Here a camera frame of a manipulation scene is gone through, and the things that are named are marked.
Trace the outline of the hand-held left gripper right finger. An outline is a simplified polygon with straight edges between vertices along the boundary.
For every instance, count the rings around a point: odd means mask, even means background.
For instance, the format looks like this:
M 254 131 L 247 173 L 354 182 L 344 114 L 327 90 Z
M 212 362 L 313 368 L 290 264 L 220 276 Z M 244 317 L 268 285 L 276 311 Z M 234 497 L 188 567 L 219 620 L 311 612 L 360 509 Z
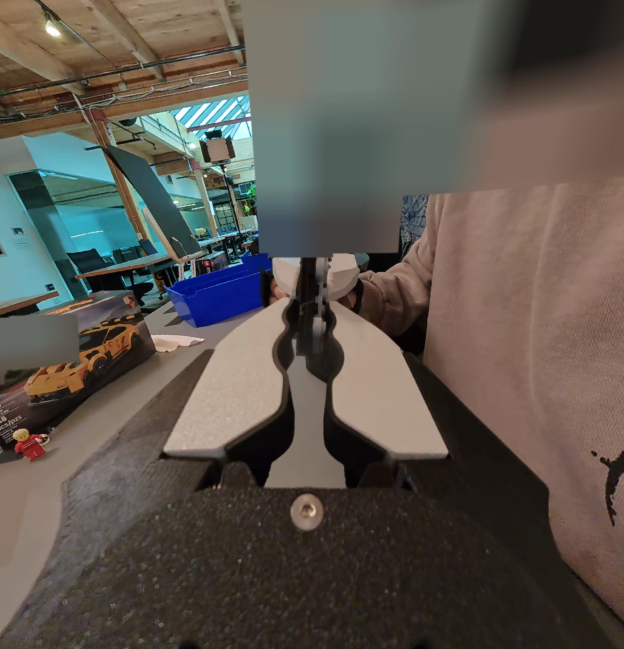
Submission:
M 358 485 L 374 463 L 447 459 L 449 451 L 403 351 L 338 302 L 329 307 L 322 354 L 324 444 Z

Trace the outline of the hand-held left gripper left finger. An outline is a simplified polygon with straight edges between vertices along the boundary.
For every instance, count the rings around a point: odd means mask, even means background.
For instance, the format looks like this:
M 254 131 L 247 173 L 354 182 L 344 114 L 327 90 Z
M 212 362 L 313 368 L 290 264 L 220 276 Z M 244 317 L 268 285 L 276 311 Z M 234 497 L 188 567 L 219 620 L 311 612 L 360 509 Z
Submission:
M 219 342 L 163 446 L 165 456 L 219 467 L 244 463 L 258 485 L 266 484 L 294 438 L 291 308 L 293 301 L 278 300 Z

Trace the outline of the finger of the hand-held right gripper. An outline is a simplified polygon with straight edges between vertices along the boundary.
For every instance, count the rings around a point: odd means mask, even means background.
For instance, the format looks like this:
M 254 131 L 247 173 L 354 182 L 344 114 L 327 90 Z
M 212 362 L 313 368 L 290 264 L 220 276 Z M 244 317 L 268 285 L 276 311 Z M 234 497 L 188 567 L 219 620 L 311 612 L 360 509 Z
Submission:
M 329 259 L 329 269 L 325 285 L 325 298 L 328 303 L 339 301 L 352 291 L 357 284 L 360 270 L 354 254 L 337 253 Z
M 289 297 L 297 296 L 300 270 L 300 257 L 274 257 L 272 259 L 275 283 Z

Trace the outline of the black brick chassis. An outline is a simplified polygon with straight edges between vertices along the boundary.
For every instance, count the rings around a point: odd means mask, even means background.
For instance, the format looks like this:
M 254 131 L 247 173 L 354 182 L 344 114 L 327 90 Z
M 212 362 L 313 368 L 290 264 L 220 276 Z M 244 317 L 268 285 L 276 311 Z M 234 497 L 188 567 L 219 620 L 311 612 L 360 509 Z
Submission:
M 323 347 L 329 263 L 327 257 L 301 259 L 296 288 L 299 305 L 297 354 L 306 358 L 319 354 Z

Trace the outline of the person's right forearm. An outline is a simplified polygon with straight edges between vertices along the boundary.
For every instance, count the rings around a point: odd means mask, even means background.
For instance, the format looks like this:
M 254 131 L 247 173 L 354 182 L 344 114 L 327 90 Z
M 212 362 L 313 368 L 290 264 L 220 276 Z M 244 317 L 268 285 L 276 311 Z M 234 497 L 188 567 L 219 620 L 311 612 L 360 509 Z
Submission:
M 356 312 L 389 336 L 404 334 L 428 314 L 434 253 L 435 247 L 424 234 L 389 270 L 362 273 Z

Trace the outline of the wood-edged office desk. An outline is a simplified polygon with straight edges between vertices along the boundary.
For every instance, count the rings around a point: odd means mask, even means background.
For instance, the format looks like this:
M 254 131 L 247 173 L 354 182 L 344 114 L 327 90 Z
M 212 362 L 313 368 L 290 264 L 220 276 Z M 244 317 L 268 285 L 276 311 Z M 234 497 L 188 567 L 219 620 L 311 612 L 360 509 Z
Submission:
M 39 312 L 40 309 L 38 304 L 58 296 L 59 292 L 55 290 L 39 295 L 0 301 L 0 317 L 7 317 L 9 315 L 30 315 L 31 313 Z
M 101 274 L 120 272 L 124 280 L 124 283 L 129 287 L 132 282 L 135 283 L 135 280 L 133 279 L 133 273 L 135 271 L 141 270 L 141 271 L 147 271 L 149 274 L 153 274 L 154 272 L 162 271 L 170 267 L 174 263 L 175 261 L 170 257 L 170 255 L 155 253 L 154 255 L 142 256 L 141 258 L 136 258 L 127 262 L 123 262 L 121 264 L 115 264 L 110 267 L 104 267 L 102 269 L 98 269 L 92 272 L 87 272 L 85 274 L 81 274 L 79 271 L 79 273 L 75 276 L 75 278 L 85 280 L 85 278 L 90 278 Z

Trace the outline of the crumpled white paper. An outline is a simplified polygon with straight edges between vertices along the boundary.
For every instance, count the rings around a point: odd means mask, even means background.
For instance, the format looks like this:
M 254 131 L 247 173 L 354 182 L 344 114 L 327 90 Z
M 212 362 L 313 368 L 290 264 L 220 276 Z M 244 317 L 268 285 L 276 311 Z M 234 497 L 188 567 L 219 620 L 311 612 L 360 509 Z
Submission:
M 205 342 L 204 338 L 181 335 L 151 335 L 158 353 L 172 353 L 180 347 L 191 347 Z

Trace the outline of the grey quilted cloth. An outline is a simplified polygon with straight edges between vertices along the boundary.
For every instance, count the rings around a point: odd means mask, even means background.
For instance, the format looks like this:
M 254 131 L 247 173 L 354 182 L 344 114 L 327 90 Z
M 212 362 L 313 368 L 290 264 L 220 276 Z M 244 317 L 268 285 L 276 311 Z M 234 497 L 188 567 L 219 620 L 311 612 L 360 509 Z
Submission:
M 399 254 L 400 258 L 409 252 L 413 244 L 421 238 L 426 227 L 426 211 L 430 195 L 406 195 L 402 200 Z

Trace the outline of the black toy car box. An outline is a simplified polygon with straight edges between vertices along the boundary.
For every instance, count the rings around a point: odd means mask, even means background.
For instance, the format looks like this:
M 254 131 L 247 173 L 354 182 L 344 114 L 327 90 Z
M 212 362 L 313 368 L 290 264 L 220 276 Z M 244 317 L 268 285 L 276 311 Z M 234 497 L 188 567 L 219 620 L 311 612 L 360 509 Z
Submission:
M 0 450 L 46 433 L 91 394 L 155 353 L 130 290 L 0 319 Z

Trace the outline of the studio light on stand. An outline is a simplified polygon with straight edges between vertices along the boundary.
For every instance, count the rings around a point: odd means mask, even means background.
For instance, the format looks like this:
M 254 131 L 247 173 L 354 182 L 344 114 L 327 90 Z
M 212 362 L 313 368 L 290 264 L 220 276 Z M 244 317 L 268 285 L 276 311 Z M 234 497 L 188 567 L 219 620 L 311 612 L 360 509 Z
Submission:
M 230 235 L 227 239 L 227 242 L 232 244 L 233 252 L 235 257 L 240 260 L 242 256 L 241 248 L 241 234 L 242 234 L 242 224 L 241 218 L 238 211 L 238 205 L 235 198 L 235 193 L 233 191 L 233 183 L 231 177 L 226 172 L 226 163 L 235 156 L 233 146 L 231 144 L 231 138 L 223 138 L 222 131 L 217 129 L 210 131 L 206 134 L 204 141 L 200 142 L 202 149 L 203 159 L 206 163 L 212 164 L 208 169 L 207 174 L 211 174 L 215 169 L 217 173 L 222 177 L 224 181 L 224 186 L 226 188 L 229 204 L 231 209 L 231 215 L 233 217 L 233 225 L 226 226 L 226 234 Z

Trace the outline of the leaning dark board stand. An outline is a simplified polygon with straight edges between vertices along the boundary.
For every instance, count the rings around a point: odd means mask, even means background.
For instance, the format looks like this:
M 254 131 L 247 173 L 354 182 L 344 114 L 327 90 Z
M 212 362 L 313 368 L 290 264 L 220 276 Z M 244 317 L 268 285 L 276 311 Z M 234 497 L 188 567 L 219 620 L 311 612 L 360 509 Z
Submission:
M 171 259 L 183 264 L 201 258 L 198 240 L 147 161 L 113 145 L 104 152 L 145 203 L 146 219 Z

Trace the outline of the black office chair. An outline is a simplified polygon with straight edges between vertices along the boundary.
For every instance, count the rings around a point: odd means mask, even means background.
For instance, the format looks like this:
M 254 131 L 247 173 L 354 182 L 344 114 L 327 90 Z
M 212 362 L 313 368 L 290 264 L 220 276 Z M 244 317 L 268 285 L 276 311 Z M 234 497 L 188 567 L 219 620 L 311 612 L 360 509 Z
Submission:
M 114 262 L 105 261 L 105 259 L 98 253 L 97 249 L 95 248 L 86 251 L 79 251 L 76 253 L 67 253 L 67 255 L 81 274 L 115 265 Z M 141 306 L 145 305 L 143 297 L 154 289 L 154 284 L 152 282 L 141 282 L 138 284 L 132 282 L 128 287 L 124 283 L 120 272 L 111 272 L 90 278 L 85 278 L 85 281 L 87 282 L 92 293 L 99 291 L 130 290 L 133 292 L 136 300 L 138 301 L 138 304 Z

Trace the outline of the red toy minifigure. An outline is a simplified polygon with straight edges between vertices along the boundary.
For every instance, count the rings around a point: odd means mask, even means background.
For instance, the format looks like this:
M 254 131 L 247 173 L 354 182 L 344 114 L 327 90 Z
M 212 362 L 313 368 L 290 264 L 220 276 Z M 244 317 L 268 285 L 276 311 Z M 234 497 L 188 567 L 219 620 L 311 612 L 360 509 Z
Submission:
M 44 456 L 46 450 L 37 442 L 38 435 L 31 434 L 26 428 L 19 428 L 14 431 L 13 438 L 16 441 L 16 453 L 31 462 Z

